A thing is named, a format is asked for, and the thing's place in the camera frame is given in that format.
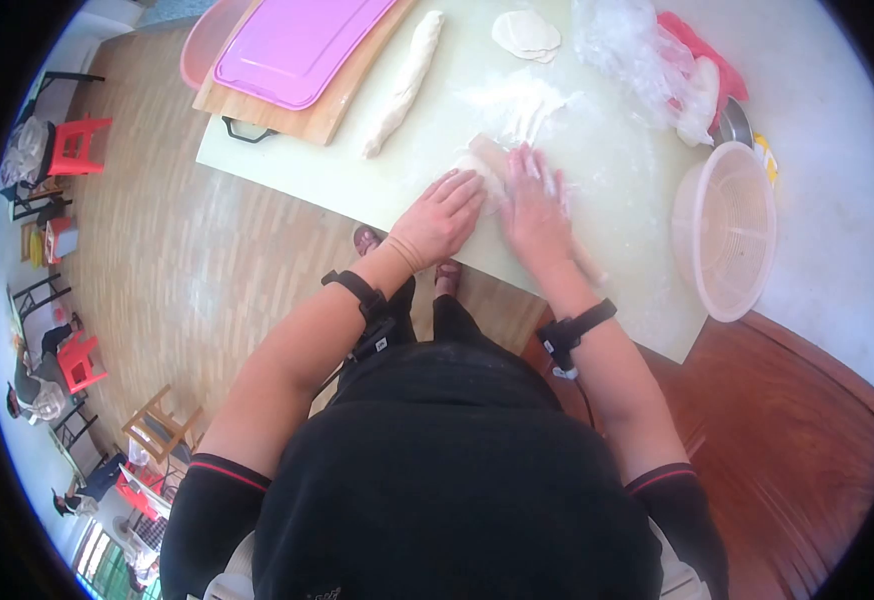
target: rolling pin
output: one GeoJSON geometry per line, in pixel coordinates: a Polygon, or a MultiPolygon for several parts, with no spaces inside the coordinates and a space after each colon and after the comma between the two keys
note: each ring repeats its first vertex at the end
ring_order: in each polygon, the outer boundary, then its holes
{"type": "MultiPolygon", "coordinates": [[[[475,157],[485,162],[502,182],[505,182],[508,179],[510,167],[507,164],[507,153],[491,138],[486,137],[482,133],[478,133],[470,140],[469,148],[470,152],[473,153],[475,157]]],[[[607,272],[601,269],[600,265],[593,260],[593,257],[590,256],[590,253],[583,244],[577,240],[576,236],[573,234],[570,235],[573,262],[577,264],[577,268],[583,272],[584,276],[592,285],[603,287],[609,278],[607,272]]]]}

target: white board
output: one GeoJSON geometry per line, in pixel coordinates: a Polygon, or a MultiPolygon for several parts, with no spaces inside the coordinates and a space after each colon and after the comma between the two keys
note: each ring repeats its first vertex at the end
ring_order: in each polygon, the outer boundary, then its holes
{"type": "MultiPolygon", "coordinates": [[[[670,207],[683,173],[707,158],[672,130],[647,128],[620,84],[580,64],[572,49],[569,3],[539,3],[563,46],[550,64],[517,58],[491,40],[493,20],[527,3],[421,0],[371,69],[328,147],[278,135],[256,145],[231,139],[211,118],[197,161],[273,187],[388,231],[406,207],[485,133],[503,145],[532,139],[573,186],[577,237],[610,274],[607,295],[624,330],[683,362],[706,318],[676,272],[670,207]],[[414,28],[432,9],[445,14],[433,66],[403,125],[377,158],[360,148],[414,28]]],[[[484,217],[458,258],[537,293],[484,217]]]]}

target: dough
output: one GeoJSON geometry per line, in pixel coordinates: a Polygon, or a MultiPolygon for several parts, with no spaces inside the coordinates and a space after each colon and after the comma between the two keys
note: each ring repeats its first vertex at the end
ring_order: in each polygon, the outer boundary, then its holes
{"type": "Polygon", "coordinates": [[[477,156],[467,152],[457,159],[450,168],[458,168],[461,171],[473,169],[478,175],[484,178],[484,189],[487,191],[487,200],[480,209],[480,213],[491,215],[497,210],[500,210],[500,203],[504,200],[507,192],[504,188],[500,177],[493,172],[490,166],[480,160],[477,156]]]}
{"type": "Polygon", "coordinates": [[[394,93],[367,133],[367,141],[361,152],[364,159],[372,159],[380,154],[383,143],[403,123],[403,117],[417,98],[423,77],[430,70],[430,61],[437,49],[442,26],[443,13],[431,10],[414,30],[414,37],[410,40],[410,52],[396,75],[394,93]]]}
{"type": "Polygon", "coordinates": [[[560,32],[533,10],[504,12],[493,21],[491,38],[519,59],[549,63],[561,44],[560,32]]]}
{"type": "Polygon", "coordinates": [[[547,63],[550,63],[556,57],[557,57],[557,48],[554,48],[553,50],[547,50],[543,56],[535,57],[534,61],[537,61],[538,63],[547,64],[547,63]]]}

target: hand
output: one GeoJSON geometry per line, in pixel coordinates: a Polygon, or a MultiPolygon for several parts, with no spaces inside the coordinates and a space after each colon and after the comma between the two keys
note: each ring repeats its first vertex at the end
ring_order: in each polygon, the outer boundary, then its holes
{"type": "Polygon", "coordinates": [[[573,260],[563,173],[551,174],[543,152],[531,151],[526,142],[510,150],[507,163],[510,174],[500,224],[517,260],[539,280],[551,267],[573,260]]]}
{"type": "Polygon", "coordinates": [[[398,250],[411,271],[422,271],[460,251],[486,199],[484,178],[475,171],[448,171],[397,219],[384,244],[398,250]]]}

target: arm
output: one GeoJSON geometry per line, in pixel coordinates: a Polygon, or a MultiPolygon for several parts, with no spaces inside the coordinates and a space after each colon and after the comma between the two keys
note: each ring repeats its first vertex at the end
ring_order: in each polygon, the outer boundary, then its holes
{"type": "MultiPolygon", "coordinates": [[[[456,169],[435,181],[387,240],[349,270],[389,298],[416,271],[454,255],[476,227],[483,178],[456,169]]],[[[201,451],[273,477],[316,390],[352,350],[366,323],[339,283],[281,320],[251,354],[201,443],[201,451]]]]}
{"type": "MultiPolygon", "coordinates": [[[[563,210],[563,175],[524,144],[508,156],[509,200],[500,215],[517,258],[538,282],[557,319],[579,316],[602,298],[573,262],[563,210]]],[[[624,483],[687,462],[663,392],[616,318],[588,331],[572,352],[581,385],[604,423],[624,483]]]]}
{"type": "Polygon", "coordinates": [[[17,364],[13,374],[13,388],[23,402],[30,404],[40,394],[40,382],[27,374],[27,365],[23,361],[27,347],[23,344],[23,340],[16,342],[16,350],[17,364]]]}

